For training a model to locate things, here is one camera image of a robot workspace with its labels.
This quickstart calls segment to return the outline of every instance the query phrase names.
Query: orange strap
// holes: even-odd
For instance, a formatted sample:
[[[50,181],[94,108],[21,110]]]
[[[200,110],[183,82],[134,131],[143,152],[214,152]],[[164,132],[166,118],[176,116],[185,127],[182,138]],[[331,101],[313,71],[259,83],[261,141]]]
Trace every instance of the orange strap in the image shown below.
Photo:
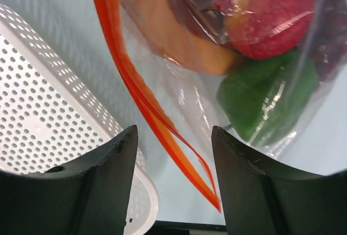
[[[121,23],[118,12],[119,1],[94,0],[94,2],[99,15],[102,30],[104,32],[105,39],[110,49],[114,63],[117,66],[126,87],[128,88],[143,117],[145,118],[167,153],[171,156],[179,169],[181,169],[183,174],[211,202],[212,205],[214,205],[219,211],[221,211],[220,199],[217,196],[213,176],[208,165],[203,160],[203,158],[193,149],[193,147],[178,133],[173,122],[165,114],[158,101],[154,97],[152,91],[148,88],[142,77],[138,74],[127,55],[123,42]],[[185,145],[187,145],[198,157],[212,184],[213,191],[203,181],[197,170],[195,170],[194,166],[180,149],[170,132],[178,137]]]

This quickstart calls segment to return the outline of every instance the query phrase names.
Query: transparent plastic packaging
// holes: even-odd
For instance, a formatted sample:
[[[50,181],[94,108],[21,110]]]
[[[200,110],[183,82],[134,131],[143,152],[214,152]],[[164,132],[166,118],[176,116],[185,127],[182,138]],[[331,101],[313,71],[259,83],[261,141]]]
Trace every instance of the transparent plastic packaging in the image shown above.
[[[347,0],[95,0],[95,5],[140,111],[183,173],[219,210],[213,126],[277,158],[304,131],[346,60]],[[170,115],[171,106],[180,116]],[[189,145],[182,122],[199,149]],[[208,179],[185,157],[183,146],[195,153]]]

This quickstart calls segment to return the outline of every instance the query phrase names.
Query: white perforated basket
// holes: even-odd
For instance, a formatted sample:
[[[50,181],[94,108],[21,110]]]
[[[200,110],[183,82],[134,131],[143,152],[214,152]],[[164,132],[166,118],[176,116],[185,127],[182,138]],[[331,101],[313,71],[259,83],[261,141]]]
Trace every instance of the white perforated basket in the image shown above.
[[[117,121],[17,13],[0,4],[0,168],[44,172],[122,131]],[[124,234],[155,222],[158,195],[138,149]]]

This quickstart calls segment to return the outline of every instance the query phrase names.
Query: green vegetable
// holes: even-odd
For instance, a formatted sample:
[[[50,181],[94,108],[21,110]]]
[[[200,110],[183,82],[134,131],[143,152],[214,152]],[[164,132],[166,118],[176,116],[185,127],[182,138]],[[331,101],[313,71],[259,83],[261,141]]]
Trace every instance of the green vegetable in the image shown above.
[[[312,60],[299,69],[289,51],[249,61],[221,83],[217,99],[238,135],[253,146],[271,145],[294,127],[318,85]]]

